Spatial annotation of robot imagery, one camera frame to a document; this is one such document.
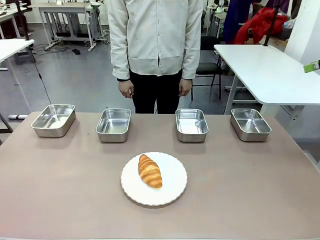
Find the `chair seat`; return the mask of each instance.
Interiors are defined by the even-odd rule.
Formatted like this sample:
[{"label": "chair seat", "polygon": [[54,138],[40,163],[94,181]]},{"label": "chair seat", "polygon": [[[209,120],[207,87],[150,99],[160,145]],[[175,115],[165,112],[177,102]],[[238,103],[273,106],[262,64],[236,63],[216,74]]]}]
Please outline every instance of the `chair seat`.
[{"label": "chair seat", "polygon": [[218,75],[222,74],[222,69],[213,62],[200,62],[195,74],[198,75]]}]

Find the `plate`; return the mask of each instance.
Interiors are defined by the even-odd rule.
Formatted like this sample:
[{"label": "plate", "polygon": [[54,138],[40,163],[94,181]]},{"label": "plate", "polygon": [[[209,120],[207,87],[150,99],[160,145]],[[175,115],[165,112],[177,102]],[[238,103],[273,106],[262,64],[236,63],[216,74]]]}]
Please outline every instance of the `plate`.
[{"label": "plate", "polygon": [[141,154],[132,158],[121,173],[121,186],[129,198],[139,204],[159,206],[176,200],[187,187],[187,172],[175,157],[163,152],[146,152],[160,168],[162,188],[153,189],[145,184],[138,173]]}]

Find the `stainless steel container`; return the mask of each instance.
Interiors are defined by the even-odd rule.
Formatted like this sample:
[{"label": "stainless steel container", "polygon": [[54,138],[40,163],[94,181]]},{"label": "stainless steel container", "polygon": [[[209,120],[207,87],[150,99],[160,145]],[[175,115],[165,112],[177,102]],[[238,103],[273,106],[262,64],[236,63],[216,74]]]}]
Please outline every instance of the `stainless steel container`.
[{"label": "stainless steel container", "polygon": [[175,111],[178,139],[181,142],[204,142],[209,128],[204,113],[199,109],[178,109]]},{"label": "stainless steel container", "polygon": [[123,143],[128,139],[131,111],[108,108],[103,111],[96,132],[104,143]]},{"label": "stainless steel container", "polygon": [[61,138],[76,119],[75,106],[51,104],[33,121],[31,127],[39,137]]},{"label": "stainless steel container", "polygon": [[231,124],[244,142],[263,142],[271,133],[271,127],[254,109],[232,109]]}]

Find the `black cuff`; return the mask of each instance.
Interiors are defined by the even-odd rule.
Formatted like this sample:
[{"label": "black cuff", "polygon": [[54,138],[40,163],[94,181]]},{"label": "black cuff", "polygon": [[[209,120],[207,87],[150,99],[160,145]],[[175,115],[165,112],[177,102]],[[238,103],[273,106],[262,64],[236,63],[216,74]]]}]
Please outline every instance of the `black cuff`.
[{"label": "black cuff", "polygon": [[118,80],[119,82],[126,82],[126,81],[129,81],[130,79],[119,79],[119,78],[117,78],[117,80]]}]

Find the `pastry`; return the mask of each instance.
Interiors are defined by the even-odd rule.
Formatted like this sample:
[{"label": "pastry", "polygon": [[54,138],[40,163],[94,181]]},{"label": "pastry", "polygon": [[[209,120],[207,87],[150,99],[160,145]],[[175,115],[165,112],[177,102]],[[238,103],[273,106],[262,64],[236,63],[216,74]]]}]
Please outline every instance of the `pastry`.
[{"label": "pastry", "polygon": [[149,187],[153,189],[161,189],[162,178],[158,165],[148,156],[142,154],[138,164],[139,176]]}]

